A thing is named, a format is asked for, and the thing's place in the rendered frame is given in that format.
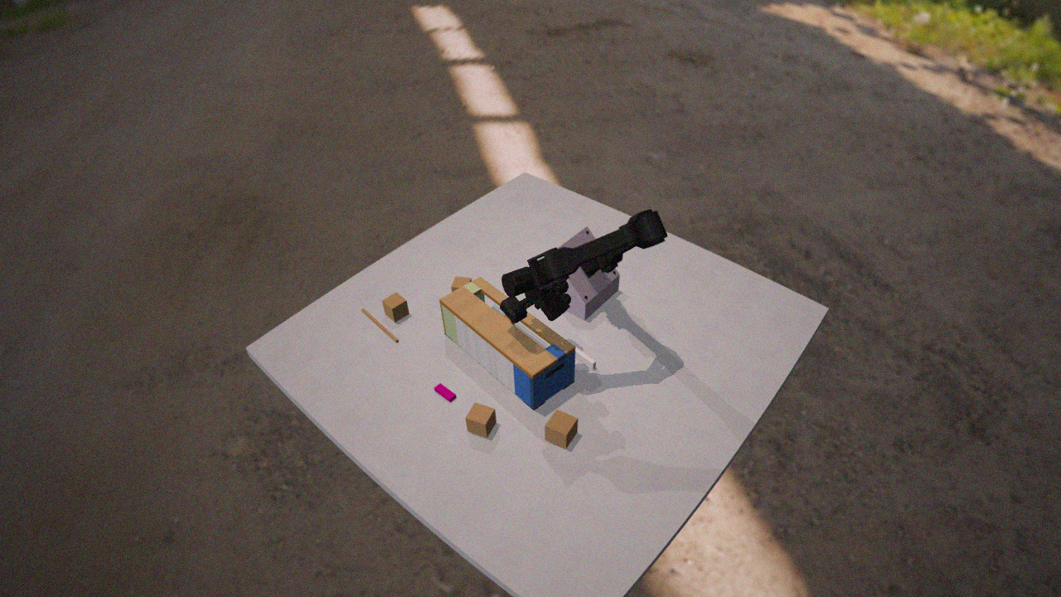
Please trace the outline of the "small magenta block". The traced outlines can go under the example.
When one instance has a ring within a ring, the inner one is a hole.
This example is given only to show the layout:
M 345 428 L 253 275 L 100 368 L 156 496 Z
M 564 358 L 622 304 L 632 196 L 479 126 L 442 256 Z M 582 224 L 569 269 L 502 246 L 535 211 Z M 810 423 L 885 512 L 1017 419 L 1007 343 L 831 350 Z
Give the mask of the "small magenta block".
M 438 386 L 435 386 L 434 389 L 439 393 L 439 396 L 446 398 L 446 400 L 448 400 L 448 403 L 451 403 L 451 401 L 455 400 L 456 398 L 456 396 L 452 391 L 449 391 L 448 388 L 446 388 L 446 386 L 441 385 L 441 383 L 439 383 Z

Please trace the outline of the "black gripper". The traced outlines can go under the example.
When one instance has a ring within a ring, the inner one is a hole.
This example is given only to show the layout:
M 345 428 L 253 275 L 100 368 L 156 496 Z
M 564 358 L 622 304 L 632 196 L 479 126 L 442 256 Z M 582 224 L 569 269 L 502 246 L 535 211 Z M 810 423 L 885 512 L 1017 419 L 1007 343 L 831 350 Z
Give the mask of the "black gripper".
M 569 285 L 566 282 L 560 284 L 560 286 L 555 286 L 554 288 L 555 294 L 567 294 Z M 527 317 L 526 309 L 533 306 L 533 303 L 537 302 L 540 296 L 547 295 L 550 291 L 551 289 L 530 289 L 526 292 L 526 298 L 522 299 L 522 301 L 518 301 L 516 296 L 514 296 L 514 298 L 504 299 L 504 301 L 501 301 L 500 309 L 507 315 L 509 320 L 514 323 L 518 323 Z

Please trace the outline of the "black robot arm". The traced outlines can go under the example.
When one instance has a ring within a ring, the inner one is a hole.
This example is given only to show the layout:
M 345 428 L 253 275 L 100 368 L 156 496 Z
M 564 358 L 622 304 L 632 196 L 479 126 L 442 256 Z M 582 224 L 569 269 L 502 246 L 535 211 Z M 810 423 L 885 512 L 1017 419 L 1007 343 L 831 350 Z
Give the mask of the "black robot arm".
M 624 253 L 632 248 L 651 248 L 666 241 L 666 228 L 659 218 L 658 211 L 647 209 L 629 218 L 625 226 L 613 233 L 577 246 L 577 248 L 553 248 L 527 260 L 530 267 L 514 269 L 501 276 L 501 286 L 509 298 L 525 294 L 530 289 L 551 289 L 540 296 L 535 308 L 543 311 L 547 320 L 554 321 L 569 308 L 571 296 L 555 294 L 555 286 L 567 282 L 570 274 L 581 267 L 588 277 L 595 273 L 611 273 L 623 261 Z M 540 257 L 542 260 L 539 260 Z

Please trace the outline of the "thin wooden stick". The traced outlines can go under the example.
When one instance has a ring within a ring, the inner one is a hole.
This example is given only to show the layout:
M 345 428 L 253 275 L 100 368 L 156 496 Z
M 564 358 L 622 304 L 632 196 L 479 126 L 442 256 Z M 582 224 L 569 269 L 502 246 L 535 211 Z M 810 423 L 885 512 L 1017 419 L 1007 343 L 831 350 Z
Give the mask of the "thin wooden stick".
M 380 323 L 379 321 L 376 321 L 376 320 L 375 320 L 373 316 L 371 316 L 371 315 L 369 314 L 369 311 L 366 311 L 366 310 L 365 310 L 365 309 L 363 309 L 363 308 L 361 309 L 361 311 L 363 311 L 363 313 L 364 313 L 364 314 L 366 314 L 366 316 L 368 316 L 368 317 L 369 317 L 369 318 L 370 318 L 370 319 L 371 319 L 371 320 L 373 321 L 373 323 L 375 323 L 376 326 L 379 326 L 379 328 L 381 328 L 381 330 L 384 330 L 384 332 L 386 333 L 386 335 L 388 335 L 388 336 L 390 336 L 390 337 L 393 338 L 393 341 L 394 341 L 394 343 L 399 343 L 399 340 L 397 339 L 397 337 L 395 337 L 395 336 L 393 336 L 393 335 L 392 335 L 392 332 L 390 332 L 390 330 L 387 330 L 387 329 L 386 329 L 386 328 L 384 328 L 384 326 L 382 326 L 382 324 L 381 324 L 381 323 Z

